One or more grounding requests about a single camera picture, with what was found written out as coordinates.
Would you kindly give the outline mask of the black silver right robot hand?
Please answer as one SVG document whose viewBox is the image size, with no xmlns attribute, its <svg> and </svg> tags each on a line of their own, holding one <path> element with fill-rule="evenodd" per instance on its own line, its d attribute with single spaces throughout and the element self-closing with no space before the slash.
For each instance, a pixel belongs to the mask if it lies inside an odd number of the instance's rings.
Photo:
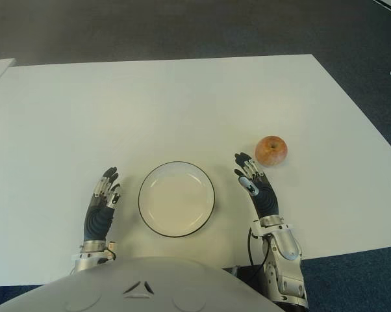
<svg viewBox="0 0 391 312">
<path fill-rule="evenodd" d="M 235 169 L 239 184 L 248 192 L 258 218 L 279 214 L 276 193 L 266 174 L 256 165 L 252 157 L 244 152 L 234 154 Z"/>
</svg>

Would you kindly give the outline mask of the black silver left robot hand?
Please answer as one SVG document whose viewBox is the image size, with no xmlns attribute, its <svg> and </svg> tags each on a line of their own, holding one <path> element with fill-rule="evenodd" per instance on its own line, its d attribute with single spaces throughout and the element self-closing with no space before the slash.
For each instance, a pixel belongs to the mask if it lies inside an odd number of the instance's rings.
<svg viewBox="0 0 391 312">
<path fill-rule="evenodd" d="M 99 178 L 84 219 L 84 242 L 106 240 L 115 208 L 121 198 L 120 184 L 115 184 L 118 176 L 118 170 L 114 166 L 106 170 Z"/>
</svg>

